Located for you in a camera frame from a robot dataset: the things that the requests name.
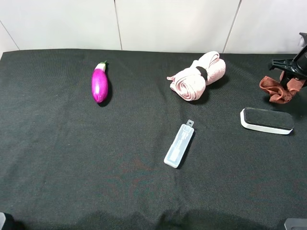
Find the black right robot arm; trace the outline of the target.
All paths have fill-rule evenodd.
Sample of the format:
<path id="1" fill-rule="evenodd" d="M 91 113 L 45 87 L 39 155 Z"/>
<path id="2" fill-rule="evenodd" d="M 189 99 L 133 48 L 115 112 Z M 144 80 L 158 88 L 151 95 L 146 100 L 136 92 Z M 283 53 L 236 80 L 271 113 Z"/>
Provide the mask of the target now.
<path id="1" fill-rule="evenodd" d="M 301 36 L 299 44 L 303 48 L 293 59 L 273 59 L 269 63 L 269 70 L 284 71 L 280 83 L 285 89 L 291 79 L 307 80 L 307 34 L 299 34 Z"/>

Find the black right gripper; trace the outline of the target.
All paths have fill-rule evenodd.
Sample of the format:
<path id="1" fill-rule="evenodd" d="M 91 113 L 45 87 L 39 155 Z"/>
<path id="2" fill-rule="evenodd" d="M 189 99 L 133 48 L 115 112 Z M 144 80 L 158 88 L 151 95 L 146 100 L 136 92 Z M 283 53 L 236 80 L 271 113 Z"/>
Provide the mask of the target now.
<path id="1" fill-rule="evenodd" d="M 290 78 L 307 78 L 307 59 L 302 58 L 297 61 L 292 59 L 272 60 L 269 63 L 269 70 L 280 69 L 280 84 L 286 87 Z"/>

